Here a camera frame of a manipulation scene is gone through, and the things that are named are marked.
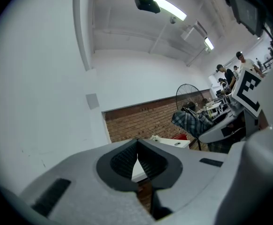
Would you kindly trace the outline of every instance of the desk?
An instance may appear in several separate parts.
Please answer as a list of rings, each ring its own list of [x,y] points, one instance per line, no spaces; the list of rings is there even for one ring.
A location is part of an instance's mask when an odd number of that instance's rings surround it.
[[[228,113],[228,112],[230,112],[230,111],[231,111],[231,110],[230,110],[230,107],[228,107],[224,112],[220,113],[217,117],[212,118],[212,120],[215,121],[219,116],[221,116],[221,115],[223,115],[223,114],[226,114],[226,113]]]
[[[223,104],[228,103],[225,95],[222,95],[222,96],[220,96],[220,97],[214,99],[213,101],[214,101],[215,103],[218,102],[218,101],[219,101],[219,102],[222,101]]]
[[[208,107],[206,110],[210,111],[212,109],[216,109],[216,111],[218,112],[218,114],[221,114],[223,112],[221,104],[222,104],[221,102],[216,103],[216,104],[212,105],[211,107]]]
[[[176,139],[167,139],[161,138],[160,142],[166,145],[177,147],[178,149],[182,148],[189,148],[190,140],[176,140]],[[132,171],[132,178],[133,182],[139,182],[143,179],[147,178],[140,162],[136,160],[135,166],[133,167]]]
[[[269,58],[266,62],[263,63],[265,69],[267,69],[273,63],[272,61],[271,63],[268,64],[268,66],[266,66],[266,63],[270,62],[271,60],[273,60],[273,57]]]

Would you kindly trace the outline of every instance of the ceiling beam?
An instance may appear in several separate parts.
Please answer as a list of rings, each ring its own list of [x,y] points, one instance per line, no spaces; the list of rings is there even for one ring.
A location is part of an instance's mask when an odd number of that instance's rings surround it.
[[[150,48],[150,51],[149,51],[150,54],[151,54],[151,53],[153,52],[153,50],[155,49],[157,43],[159,42],[161,36],[163,35],[163,33],[164,33],[164,31],[165,31],[167,25],[168,25],[168,21],[166,22],[166,24],[165,24],[165,26],[163,27],[163,29],[160,31],[159,36],[158,36],[158,38],[156,39],[155,43],[154,43],[153,46]]]
[[[189,23],[190,24],[194,24],[195,22],[196,22],[196,20],[197,20],[197,18],[198,18],[198,14],[200,13],[200,10],[201,10],[201,8],[203,7],[203,5],[204,5],[204,3],[205,3],[205,1],[203,0],[200,4],[199,4],[199,6],[191,13],[191,15],[189,16]]]
[[[95,0],[93,0],[93,11],[92,11],[92,28],[95,29],[96,28],[96,24],[95,24]]]
[[[201,53],[205,50],[205,47],[196,55],[196,57],[194,57],[190,62],[188,62],[186,65],[187,67],[192,65],[192,62],[194,62],[200,55]]]
[[[214,26],[216,25],[216,23],[217,23],[217,18],[215,17],[215,18],[212,20],[211,26],[210,26],[210,28],[209,28],[207,34],[209,34],[209,33],[213,30],[213,28],[214,28]]]
[[[224,34],[225,34],[226,25],[225,25],[225,22],[224,22],[224,18],[222,17],[221,13],[219,12],[218,4],[217,4],[216,0],[209,0],[209,1],[211,2],[213,9],[215,10],[215,12],[216,12],[216,14],[218,16],[221,30],[224,31]]]
[[[107,16],[106,16],[106,25],[105,25],[106,29],[108,29],[108,27],[109,27],[109,20],[110,20],[111,11],[112,11],[112,7],[109,6],[108,11],[107,11]]]
[[[73,18],[74,18],[74,30],[80,57],[86,71],[91,69],[90,63],[88,62],[85,47],[83,43],[83,33],[81,26],[81,14],[80,14],[80,0],[73,0]]]
[[[144,39],[148,39],[148,40],[151,40],[151,41],[156,41],[156,38],[155,37],[150,37],[148,35],[144,35],[144,34],[137,34],[133,31],[129,31],[129,30],[117,30],[117,29],[95,29],[94,30],[94,35],[99,35],[99,34],[113,34],[113,35],[125,35],[125,36],[130,36],[130,37],[137,37],[137,38],[144,38]],[[198,49],[190,49],[190,51],[187,51],[185,49],[182,49],[182,45],[179,44],[179,43],[175,43],[174,41],[171,42],[171,45],[169,44],[169,42],[165,42],[163,39],[159,39],[159,42],[160,43],[164,43],[164,44],[167,44],[168,46],[170,47],[173,47],[175,49],[177,49],[178,51],[180,52],[183,52],[183,53],[186,53],[186,54],[189,54],[191,56],[193,56],[194,53],[196,53],[198,51]]]

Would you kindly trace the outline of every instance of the fluorescent light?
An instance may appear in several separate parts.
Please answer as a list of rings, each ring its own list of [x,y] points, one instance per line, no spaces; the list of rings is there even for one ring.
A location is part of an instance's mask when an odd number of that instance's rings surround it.
[[[172,13],[175,17],[178,17],[180,20],[183,20],[187,17],[187,15],[181,11],[179,8],[175,7],[172,3],[169,3],[166,0],[154,0],[157,4],[167,10],[168,12]]]
[[[206,39],[205,39],[205,43],[206,43],[206,45],[208,45],[208,47],[209,47],[211,50],[213,49],[213,45],[212,45],[211,41],[209,40],[209,38],[206,38]]]

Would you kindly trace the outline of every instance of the man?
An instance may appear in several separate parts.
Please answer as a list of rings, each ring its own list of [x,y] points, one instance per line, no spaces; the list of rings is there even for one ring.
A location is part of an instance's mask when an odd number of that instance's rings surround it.
[[[263,70],[263,64],[260,62],[260,60],[258,60],[258,58],[255,58],[257,60],[257,64],[259,66],[260,70]]]
[[[237,66],[234,66],[234,75],[235,75],[236,79],[239,78],[239,71],[238,71],[238,67]]]
[[[253,71],[254,69],[260,75],[260,77],[264,77],[262,71],[254,64],[254,61],[251,59],[245,59],[241,52],[237,52],[235,55],[238,60],[241,61],[240,70],[242,70],[242,68],[248,68]]]
[[[224,68],[221,64],[217,65],[216,72],[222,72],[224,73],[224,76],[229,84],[230,89],[232,89],[235,85],[235,75],[234,73],[228,68]]]

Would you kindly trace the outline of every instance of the ceiling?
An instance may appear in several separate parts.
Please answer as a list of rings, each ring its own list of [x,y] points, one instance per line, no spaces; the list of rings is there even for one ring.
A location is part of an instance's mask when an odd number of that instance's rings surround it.
[[[129,49],[160,54],[185,62],[199,56],[204,43],[195,47],[181,38],[198,20],[215,45],[234,20],[224,0],[167,0],[187,14],[171,24],[171,14],[138,10],[134,0],[94,0],[94,50]]]

